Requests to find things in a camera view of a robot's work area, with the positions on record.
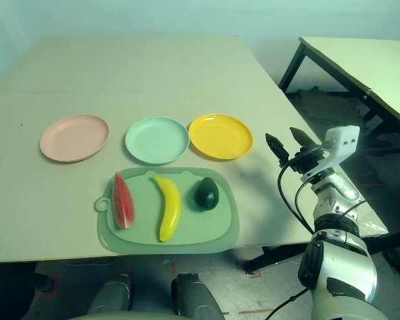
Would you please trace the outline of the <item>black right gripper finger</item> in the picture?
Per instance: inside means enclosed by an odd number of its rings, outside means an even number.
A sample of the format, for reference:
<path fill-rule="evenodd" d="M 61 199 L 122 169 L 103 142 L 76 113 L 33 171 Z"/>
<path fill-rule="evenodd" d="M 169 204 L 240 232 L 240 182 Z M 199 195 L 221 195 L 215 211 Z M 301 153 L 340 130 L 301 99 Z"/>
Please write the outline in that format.
<path fill-rule="evenodd" d="M 289 153 L 285 150 L 283 144 L 278 140 L 278 138 L 269 133 L 265 134 L 265 140 L 270 150 L 278 158 L 279 166 L 284 167 L 289 161 Z"/>
<path fill-rule="evenodd" d="M 303 130 L 295 127 L 290 127 L 291 134 L 293 138 L 298 142 L 301 147 L 312 148 L 315 146 L 314 140 L 308 136 Z"/>

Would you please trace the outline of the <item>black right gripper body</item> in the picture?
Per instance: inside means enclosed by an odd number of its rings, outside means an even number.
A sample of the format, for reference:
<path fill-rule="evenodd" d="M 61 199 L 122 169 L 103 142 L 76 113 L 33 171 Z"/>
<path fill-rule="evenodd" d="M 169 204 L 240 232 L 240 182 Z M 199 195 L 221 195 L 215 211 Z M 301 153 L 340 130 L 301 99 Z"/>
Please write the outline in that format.
<path fill-rule="evenodd" d="M 322 171 L 328 171 L 335 166 L 330 156 L 324 157 L 325 151 L 322 145 L 301 147 L 287 164 L 293 171 L 301 174 L 302 182 L 306 182 Z"/>

